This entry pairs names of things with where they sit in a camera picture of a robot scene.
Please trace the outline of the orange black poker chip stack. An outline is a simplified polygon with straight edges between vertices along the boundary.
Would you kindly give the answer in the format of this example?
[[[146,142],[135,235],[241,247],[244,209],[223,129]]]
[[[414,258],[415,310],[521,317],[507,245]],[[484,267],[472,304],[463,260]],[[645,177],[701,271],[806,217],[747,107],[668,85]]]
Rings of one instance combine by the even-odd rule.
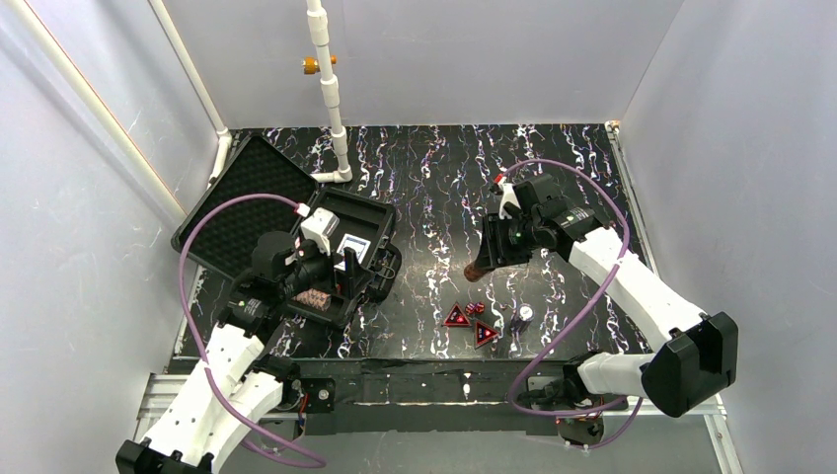
[[[492,271],[491,268],[479,267],[476,262],[472,262],[464,268],[463,276],[468,282],[477,282]]]

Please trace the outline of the red dice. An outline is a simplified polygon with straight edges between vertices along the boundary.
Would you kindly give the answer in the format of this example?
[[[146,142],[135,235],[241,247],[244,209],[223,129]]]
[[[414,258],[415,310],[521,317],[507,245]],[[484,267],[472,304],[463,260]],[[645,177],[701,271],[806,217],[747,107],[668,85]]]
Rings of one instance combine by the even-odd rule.
[[[469,302],[466,304],[465,312],[468,315],[481,315],[485,312],[486,305],[482,301]]]

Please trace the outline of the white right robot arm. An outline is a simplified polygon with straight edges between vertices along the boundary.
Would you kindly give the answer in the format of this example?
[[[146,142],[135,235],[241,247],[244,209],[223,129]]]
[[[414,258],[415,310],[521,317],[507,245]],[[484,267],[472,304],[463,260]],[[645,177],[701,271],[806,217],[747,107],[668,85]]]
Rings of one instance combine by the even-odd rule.
[[[500,201],[482,219],[481,246],[463,272],[476,282],[528,263],[545,250],[598,283],[645,337],[643,355],[592,352],[568,362],[562,378],[526,398],[528,406],[580,406],[597,395],[636,396],[678,418],[734,383],[738,326],[710,315],[664,283],[623,246],[612,225],[589,207],[572,206],[550,176],[511,184],[495,178]]]

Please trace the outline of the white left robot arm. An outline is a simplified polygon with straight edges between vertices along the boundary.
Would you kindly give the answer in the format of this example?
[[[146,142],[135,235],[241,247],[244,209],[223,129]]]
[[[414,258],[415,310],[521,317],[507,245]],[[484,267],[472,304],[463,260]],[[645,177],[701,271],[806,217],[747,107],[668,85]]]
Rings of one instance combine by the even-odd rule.
[[[299,375],[295,363],[266,355],[266,343],[283,307],[334,283],[341,262],[327,230],[260,237],[198,363],[142,439],[123,443],[118,472],[217,473],[250,432],[261,433],[261,417],[281,404],[286,385]]]

